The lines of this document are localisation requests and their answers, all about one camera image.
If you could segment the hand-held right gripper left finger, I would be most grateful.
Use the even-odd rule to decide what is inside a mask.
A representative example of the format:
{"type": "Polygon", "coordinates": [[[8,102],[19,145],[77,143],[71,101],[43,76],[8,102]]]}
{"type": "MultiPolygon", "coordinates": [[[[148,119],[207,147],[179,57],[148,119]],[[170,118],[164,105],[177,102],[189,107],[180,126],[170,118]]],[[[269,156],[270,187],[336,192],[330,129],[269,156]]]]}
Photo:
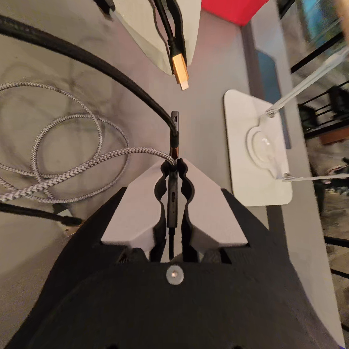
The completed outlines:
{"type": "Polygon", "coordinates": [[[161,198],[167,191],[167,162],[159,161],[127,187],[103,236],[105,245],[140,248],[161,259],[167,222],[161,198]]]}

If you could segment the grey usb hub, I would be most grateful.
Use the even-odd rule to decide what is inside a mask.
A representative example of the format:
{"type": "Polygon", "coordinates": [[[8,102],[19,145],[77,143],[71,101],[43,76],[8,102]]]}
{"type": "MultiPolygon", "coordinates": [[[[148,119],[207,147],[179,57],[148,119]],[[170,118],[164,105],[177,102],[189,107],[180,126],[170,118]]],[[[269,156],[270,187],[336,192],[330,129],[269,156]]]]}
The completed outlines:
{"type": "Polygon", "coordinates": [[[168,175],[168,212],[167,227],[169,237],[173,238],[178,224],[178,169],[177,160],[179,157],[179,148],[170,147],[170,156],[175,160],[175,166],[169,170],[168,175]]]}

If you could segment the red plastic bin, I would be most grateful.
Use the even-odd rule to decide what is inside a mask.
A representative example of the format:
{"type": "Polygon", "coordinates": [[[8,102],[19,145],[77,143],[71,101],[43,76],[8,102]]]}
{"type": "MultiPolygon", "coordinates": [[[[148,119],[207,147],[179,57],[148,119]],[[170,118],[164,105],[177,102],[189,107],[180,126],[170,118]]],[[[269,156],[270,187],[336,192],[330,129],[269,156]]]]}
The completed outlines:
{"type": "Polygon", "coordinates": [[[268,0],[202,0],[201,8],[225,21],[245,26],[268,0]]]}

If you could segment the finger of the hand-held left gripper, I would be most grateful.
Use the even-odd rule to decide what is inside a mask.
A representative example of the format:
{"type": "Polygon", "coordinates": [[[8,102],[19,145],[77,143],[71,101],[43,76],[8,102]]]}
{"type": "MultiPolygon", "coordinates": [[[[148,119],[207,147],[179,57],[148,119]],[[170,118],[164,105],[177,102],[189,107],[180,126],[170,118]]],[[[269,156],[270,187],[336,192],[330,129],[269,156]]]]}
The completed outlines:
{"type": "Polygon", "coordinates": [[[194,55],[201,12],[201,0],[178,0],[186,55],[194,55]]]}
{"type": "Polygon", "coordinates": [[[148,0],[115,0],[116,17],[146,57],[160,70],[173,75],[168,49],[156,26],[155,8],[148,0]]]}

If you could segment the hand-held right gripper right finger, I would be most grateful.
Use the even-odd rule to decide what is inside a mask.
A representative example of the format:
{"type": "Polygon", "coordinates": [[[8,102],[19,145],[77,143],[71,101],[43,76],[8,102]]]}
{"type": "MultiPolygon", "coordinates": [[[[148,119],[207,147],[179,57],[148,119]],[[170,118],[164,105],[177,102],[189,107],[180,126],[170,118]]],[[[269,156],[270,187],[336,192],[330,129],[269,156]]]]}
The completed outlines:
{"type": "Polygon", "coordinates": [[[187,159],[180,159],[181,193],[186,199],[181,223],[182,254],[248,244],[222,189],[187,159]]]}

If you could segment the grey braided cable silver plug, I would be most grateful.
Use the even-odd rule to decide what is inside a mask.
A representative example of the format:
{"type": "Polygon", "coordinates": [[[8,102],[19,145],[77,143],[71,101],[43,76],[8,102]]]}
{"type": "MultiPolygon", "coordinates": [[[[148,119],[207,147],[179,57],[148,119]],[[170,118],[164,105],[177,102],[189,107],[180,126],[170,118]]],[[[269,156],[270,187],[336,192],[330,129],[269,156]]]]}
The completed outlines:
{"type": "Polygon", "coordinates": [[[85,199],[88,199],[90,197],[93,197],[95,195],[98,195],[109,188],[111,188],[113,185],[115,185],[119,178],[123,175],[124,171],[126,170],[129,162],[129,157],[130,155],[133,154],[148,154],[148,155],[153,155],[157,156],[161,159],[166,160],[170,165],[175,165],[175,160],[168,154],[158,151],[156,149],[152,148],[146,148],[146,147],[128,147],[128,148],[123,148],[120,150],[116,151],[110,151],[105,154],[100,154],[101,149],[102,149],[102,144],[103,144],[103,135],[102,135],[102,130],[100,127],[99,122],[103,122],[105,124],[108,124],[109,126],[112,126],[114,129],[116,129],[121,136],[124,138],[125,144],[128,146],[129,145],[129,140],[125,133],[123,132],[122,129],[120,129],[118,126],[113,124],[112,122],[95,116],[93,112],[85,105],[83,104],[79,99],[77,99],[75,96],[73,96],[71,93],[64,91],[62,89],[59,89],[55,86],[52,85],[46,85],[42,83],[36,83],[36,82],[29,82],[29,81],[18,81],[18,82],[9,82],[5,84],[1,84],[1,92],[5,90],[10,90],[13,88],[21,88],[21,87],[28,87],[28,88],[41,88],[41,89],[46,89],[50,90],[59,94],[64,95],[67,98],[70,98],[73,100],[75,103],[77,103],[80,107],[83,108],[85,113],[83,114],[71,114],[65,117],[58,118],[51,122],[49,125],[47,125],[44,129],[42,129],[41,133],[37,136],[35,139],[35,142],[33,144],[32,150],[31,150],[31,165],[32,165],[32,172],[28,171],[22,171],[16,168],[11,168],[6,165],[1,164],[1,169],[7,171],[7,172],[12,172],[16,174],[20,174],[23,176],[27,177],[33,177],[36,179],[37,183],[35,185],[32,185],[30,187],[24,188],[24,189],[16,189],[14,186],[10,185],[7,183],[5,180],[1,178],[1,185],[3,187],[6,187],[10,189],[10,192],[1,194],[1,203],[8,203],[10,201],[18,200],[20,198],[28,198],[33,201],[37,201],[40,203],[47,203],[47,204],[54,204],[54,203],[74,203],[78,201],[82,201],[85,199]],[[94,153],[93,157],[89,160],[86,161],[85,163],[82,163],[75,168],[70,169],[67,172],[61,173],[61,174],[56,174],[56,175],[51,175],[51,174],[41,174],[39,171],[38,163],[37,163],[37,155],[38,155],[38,149],[39,145],[44,138],[44,136],[56,125],[63,123],[65,121],[71,120],[71,119],[79,119],[79,118],[87,118],[93,120],[95,127],[98,132],[98,146],[96,149],[96,152],[94,153]],[[80,197],[76,198],[68,198],[68,199],[55,199],[51,196],[47,198],[41,198],[37,197],[34,194],[39,193],[42,191],[48,191],[51,187],[56,186],[58,184],[61,184],[69,179],[72,179],[83,172],[99,165],[107,160],[114,159],[117,157],[121,156],[127,156],[126,162],[124,166],[122,167],[121,171],[119,174],[111,181],[109,184],[105,185],[104,187],[100,188],[99,190],[96,190],[90,194],[86,194],[80,197]]]}

